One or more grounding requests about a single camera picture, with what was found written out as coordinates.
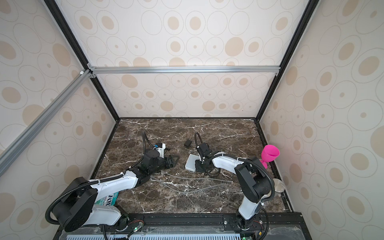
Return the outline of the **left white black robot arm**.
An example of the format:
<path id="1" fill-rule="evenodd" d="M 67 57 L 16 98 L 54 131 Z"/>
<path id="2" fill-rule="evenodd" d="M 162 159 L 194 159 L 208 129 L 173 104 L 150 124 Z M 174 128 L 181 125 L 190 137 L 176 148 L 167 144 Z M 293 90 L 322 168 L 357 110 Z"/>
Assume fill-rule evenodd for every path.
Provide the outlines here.
<path id="1" fill-rule="evenodd" d="M 151 144 L 147 135 L 142 134 L 141 159 L 124 172 L 111 177 L 86 180 L 74 179 L 70 185 L 47 208 L 45 220 L 61 226 L 66 232 L 73 232 L 83 226 L 111 226 L 124 231 L 131 224 L 142 224 L 131 220 L 120 207 L 98 205 L 97 201 L 124 190 L 134 189 L 148 182 L 152 175 L 176 166 L 180 156 L 167 155 L 169 148 L 164 143 Z"/>

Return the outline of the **small black adapter with cable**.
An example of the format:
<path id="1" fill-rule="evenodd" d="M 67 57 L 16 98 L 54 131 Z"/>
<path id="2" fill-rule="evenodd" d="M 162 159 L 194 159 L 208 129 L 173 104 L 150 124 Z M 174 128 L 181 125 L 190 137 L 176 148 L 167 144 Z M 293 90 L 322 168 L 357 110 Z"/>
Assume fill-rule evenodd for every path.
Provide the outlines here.
<path id="1" fill-rule="evenodd" d="M 184 146 L 186 148 L 189 148 L 191 145 L 192 145 L 192 141 L 191 140 L 186 140 L 185 143 L 184 143 Z"/>

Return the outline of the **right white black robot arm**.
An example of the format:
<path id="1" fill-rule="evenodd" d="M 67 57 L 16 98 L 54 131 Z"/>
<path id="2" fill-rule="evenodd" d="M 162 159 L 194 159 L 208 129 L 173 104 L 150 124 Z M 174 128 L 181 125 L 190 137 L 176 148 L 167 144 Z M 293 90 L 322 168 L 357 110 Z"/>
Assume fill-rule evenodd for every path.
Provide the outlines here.
<path id="1" fill-rule="evenodd" d="M 207 143 L 196 146 L 199 158 L 195 160 L 195 171 L 210 173 L 223 169 L 236 174 L 244 194 L 238 213 L 245 221 L 257 214 L 263 203 L 275 197 L 275 183 L 265 167 L 255 159 L 243 159 L 224 152 L 213 151 Z"/>

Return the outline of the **white rectangular device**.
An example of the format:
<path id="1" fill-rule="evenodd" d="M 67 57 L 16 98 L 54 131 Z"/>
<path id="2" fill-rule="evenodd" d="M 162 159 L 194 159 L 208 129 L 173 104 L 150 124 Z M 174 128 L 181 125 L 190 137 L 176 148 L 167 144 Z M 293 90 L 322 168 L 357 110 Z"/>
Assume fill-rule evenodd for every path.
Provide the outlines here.
<path id="1" fill-rule="evenodd" d="M 196 161 L 200 161 L 200 157 L 197 155 L 190 154 L 187 162 L 185 164 L 185 169 L 187 171 L 195 172 L 196 171 Z"/>

